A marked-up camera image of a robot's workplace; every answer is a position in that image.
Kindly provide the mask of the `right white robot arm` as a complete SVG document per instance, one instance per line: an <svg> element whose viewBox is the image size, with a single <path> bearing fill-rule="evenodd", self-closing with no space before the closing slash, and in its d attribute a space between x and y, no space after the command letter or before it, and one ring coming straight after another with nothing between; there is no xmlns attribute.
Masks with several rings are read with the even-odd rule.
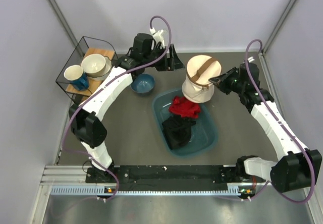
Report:
<svg viewBox="0 0 323 224"><path fill-rule="evenodd" d="M264 130L277 155L276 162L254 155L239 158L235 169L239 180L246 182L257 176L271 182L280 193L315 186L322 155L318 150L308 149L284 121L274 98L260 87L256 64L242 63L209 81L225 94L237 93L240 102Z"/></svg>

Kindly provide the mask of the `cream cylindrical laundry bag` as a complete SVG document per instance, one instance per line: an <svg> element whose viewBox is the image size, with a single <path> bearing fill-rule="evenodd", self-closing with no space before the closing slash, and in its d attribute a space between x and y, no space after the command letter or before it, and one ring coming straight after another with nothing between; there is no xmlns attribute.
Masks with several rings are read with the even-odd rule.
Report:
<svg viewBox="0 0 323 224"><path fill-rule="evenodd" d="M220 62L208 55L192 57L186 66L186 78L182 84L183 95L191 102L205 103L214 94L214 85L210 78L221 74Z"/></svg>

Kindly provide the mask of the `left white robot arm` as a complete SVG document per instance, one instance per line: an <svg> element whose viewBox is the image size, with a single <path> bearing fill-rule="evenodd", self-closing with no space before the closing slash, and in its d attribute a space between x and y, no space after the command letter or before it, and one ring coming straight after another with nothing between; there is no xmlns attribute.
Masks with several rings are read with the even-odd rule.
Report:
<svg viewBox="0 0 323 224"><path fill-rule="evenodd" d="M165 30L150 29L150 33L135 36L127 54L113 61L108 77L80 105L70 108L70 128L87 151L97 176L104 182L114 177L113 163L105 138L107 130L101 122L108 108L120 93L130 86L148 67L159 72L184 68L173 44L165 44Z"/></svg>

